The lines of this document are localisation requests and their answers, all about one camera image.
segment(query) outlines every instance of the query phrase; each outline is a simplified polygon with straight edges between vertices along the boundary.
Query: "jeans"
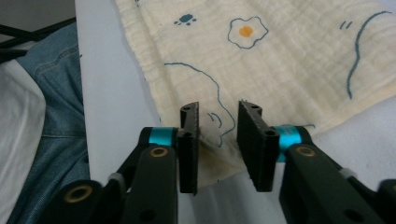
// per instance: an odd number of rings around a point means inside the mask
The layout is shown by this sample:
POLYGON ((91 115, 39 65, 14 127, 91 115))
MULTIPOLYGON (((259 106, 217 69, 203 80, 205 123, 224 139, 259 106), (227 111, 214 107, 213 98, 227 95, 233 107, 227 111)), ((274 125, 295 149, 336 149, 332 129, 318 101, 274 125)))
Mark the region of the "jeans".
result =
POLYGON ((36 223, 63 186, 90 178, 76 24, 34 45, 17 61, 47 103, 34 163, 7 222, 25 224, 36 223))

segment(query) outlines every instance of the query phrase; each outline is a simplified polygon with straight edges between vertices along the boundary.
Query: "person's leg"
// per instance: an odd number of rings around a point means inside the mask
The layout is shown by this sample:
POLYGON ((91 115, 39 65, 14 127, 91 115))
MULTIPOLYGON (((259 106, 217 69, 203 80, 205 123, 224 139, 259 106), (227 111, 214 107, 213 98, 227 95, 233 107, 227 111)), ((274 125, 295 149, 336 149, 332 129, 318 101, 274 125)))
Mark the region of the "person's leg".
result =
POLYGON ((17 61, 43 91, 47 108, 35 161, 8 223, 35 223, 61 187, 90 178, 76 25, 17 61))

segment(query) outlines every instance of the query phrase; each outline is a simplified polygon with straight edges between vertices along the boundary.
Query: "paw print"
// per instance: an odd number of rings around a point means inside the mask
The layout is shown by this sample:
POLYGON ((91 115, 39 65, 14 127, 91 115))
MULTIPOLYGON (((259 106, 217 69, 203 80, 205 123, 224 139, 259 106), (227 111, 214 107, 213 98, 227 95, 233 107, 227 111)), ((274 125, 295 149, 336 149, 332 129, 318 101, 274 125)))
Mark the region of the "paw print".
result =
POLYGON ((192 21, 197 21, 197 19, 195 19, 191 14, 186 14, 182 17, 180 17, 180 19, 178 19, 178 21, 174 22, 174 25, 181 25, 181 24, 186 24, 186 25, 191 25, 192 21))

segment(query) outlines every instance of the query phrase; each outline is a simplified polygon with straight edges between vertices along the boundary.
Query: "blue tape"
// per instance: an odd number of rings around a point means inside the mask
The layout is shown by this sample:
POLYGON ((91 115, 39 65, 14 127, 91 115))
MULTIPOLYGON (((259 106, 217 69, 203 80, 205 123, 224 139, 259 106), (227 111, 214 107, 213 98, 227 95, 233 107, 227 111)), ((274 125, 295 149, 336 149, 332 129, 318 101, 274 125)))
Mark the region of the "blue tape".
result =
POLYGON ((148 142, 162 146, 172 146, 174 128, 152 128, 148 142))
POLYGON ((285 152, 294 144, 303 142, 297 128, 292 125, 282 125, 274 127, 279 133, 279 149, 280 154, 277 159, 279 162, 285 162, 285 152))

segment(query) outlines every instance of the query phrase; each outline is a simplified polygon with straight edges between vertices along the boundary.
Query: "gray floor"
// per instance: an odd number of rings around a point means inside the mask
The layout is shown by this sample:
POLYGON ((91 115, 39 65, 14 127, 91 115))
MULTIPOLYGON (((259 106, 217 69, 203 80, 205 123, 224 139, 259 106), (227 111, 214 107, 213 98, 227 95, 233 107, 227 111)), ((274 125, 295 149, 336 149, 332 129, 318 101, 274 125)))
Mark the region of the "gray floor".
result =
MULTIPOLYGON (((0 0, 0 24, 35 31, 76 16, 74 0, 0 0)), ((0 42, 12 37, 0 35, 0 42)))

